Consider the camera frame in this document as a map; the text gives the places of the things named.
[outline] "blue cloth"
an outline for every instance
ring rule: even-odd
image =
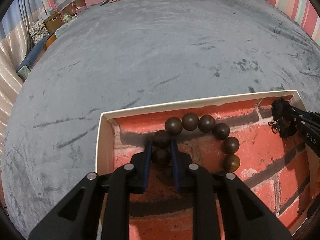
[[[14,0],[0,22],[0,41],[22,20],[42,6],[42,0]]]
[[[44,37],[41,41],[39,41],[29,52],[29,54],[24,58],[21,62],[20,66],[17,69],[17,72],[23,67],[32,67],[38,57],[39,53],[43,49],[47,39],[50,38],[54,33],[50,33],[48,36]]]

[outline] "orange object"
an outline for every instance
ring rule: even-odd
[[[56,39],[56,34],[53,34],[50,38],[48,38],[46,44],[44,45],[44,50],[47,50]]]

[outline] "bed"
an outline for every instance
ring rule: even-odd
[[[289,89],[317,111],[319,60],[319,46],[266,0],[91,6],[41,57],[12,109],[2,158],[12,222],[27,237],[94,170],[101,112]]]

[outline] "dark bead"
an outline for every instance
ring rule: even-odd
[[[167,166],[163,170],[159,172],[158,175],[159,180],[161,183],[172,186],[173,185],[173,172],[172,172],[172,167]]]
[[[159,130],[155,132],[152,141],[156,147],[167,148],[170,145],[170,135],[165,130]]]
[[[158,168],[168,166],[171,161],[171,154],[166,149],[156,149],[151,155],[152,163]]]
[[[240,159],[237,155],[227,155],[222,161],[222,167],[226,172],[234,172],[240,166]]]
[[[198,128],[201,132],[211,132],[216,124],[216,120],[209,114],[203,115],[198,124]]]
[[[178,117],[170,117],[165,122],[164,128],[171,135],[178,135],[182,132],[182,122]]]
[[[199,118],[194,113],[187,113],[182,118],[182,126],[187,131],[193,131],[197,128],[199,123]]]
[[[213,128],[212,133],[214,134],[214,136],[217,139],[224,140],[224,139],[228,138],[228,136],[230,134],[230,127],[224,122],[218,123]]]
[[[221,144],[221,150],[225,154],[234,154],[240,147],[240,143],[236,137],[228,137]]]

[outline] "striped wall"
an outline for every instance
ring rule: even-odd
[[[320,45],[320,18],[309,0],[268,0],[297,22]]]

